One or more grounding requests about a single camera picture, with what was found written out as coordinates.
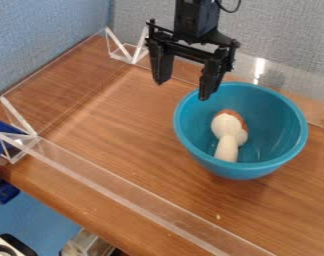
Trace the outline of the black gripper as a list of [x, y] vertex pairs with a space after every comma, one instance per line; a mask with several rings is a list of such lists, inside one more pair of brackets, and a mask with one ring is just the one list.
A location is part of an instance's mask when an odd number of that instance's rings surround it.
[[150, 66], [158, 85], [170, 80], [174, 57], [205, 63], [200, 78], [200, 99], [211, 98], [219, 90], [225, 72], [233, 69], [236, 51], [241, 43], [219, 31], [221, 12], [235, 13], [223, 0], [176, 0], [173, 28], [165, 28], [152, 18], [146, 25]]

